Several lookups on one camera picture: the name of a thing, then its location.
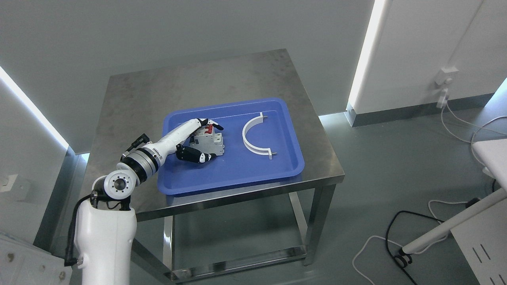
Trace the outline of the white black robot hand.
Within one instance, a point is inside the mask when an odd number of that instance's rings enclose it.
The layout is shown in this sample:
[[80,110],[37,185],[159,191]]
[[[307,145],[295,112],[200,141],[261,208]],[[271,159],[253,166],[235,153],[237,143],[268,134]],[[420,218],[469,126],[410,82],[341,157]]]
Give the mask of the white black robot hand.
[[223,131],[223,127],[212,119],[195,118],[180,124],[174,130],[168,132],[151,148],[157,151],[160,163],[163,164],[169,155],[176,154],[177,159],[193,163],[205,163],[215,157],[216,154],[202,153],[189,146],[190,137],[196,130],[208,124],[213,124],[216,129]]

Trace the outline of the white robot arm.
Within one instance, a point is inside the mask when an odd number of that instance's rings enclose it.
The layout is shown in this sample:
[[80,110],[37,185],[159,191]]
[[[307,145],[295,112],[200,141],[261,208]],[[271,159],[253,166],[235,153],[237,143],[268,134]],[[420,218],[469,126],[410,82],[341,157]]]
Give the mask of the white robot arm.
[[91,193],[74,206],[67,233],[65,266],[82,271],[84,285],[128,285],[132,243],[137,229],[131,194],[141,177],[160,164],[124,167],[98,177]]

